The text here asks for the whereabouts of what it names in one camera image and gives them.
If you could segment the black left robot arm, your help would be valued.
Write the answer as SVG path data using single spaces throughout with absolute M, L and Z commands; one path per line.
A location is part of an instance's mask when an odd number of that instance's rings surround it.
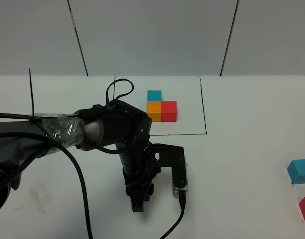
M 22 172 L 33 160 L 58 151 L 67 153 L 74 146 L 117 154 L 132 210 L 141 212 L 158 173 L 152 166 L 151 123 L 147 113 L 120 100 L 73 114 L 0 113 L 0 209 L 10 191 L 19 188 Z

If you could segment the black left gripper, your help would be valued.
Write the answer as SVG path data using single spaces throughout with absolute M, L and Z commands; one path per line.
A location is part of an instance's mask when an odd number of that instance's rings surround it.
M 152 180 L 160 170 L 154 169 L 152 144 L 147 141 L 135 143 L 129 150 L 119 154 L 125 180 L 126 195 L 130 197 L 133 212 L 143 212 L 144 202 L 154 193 Z

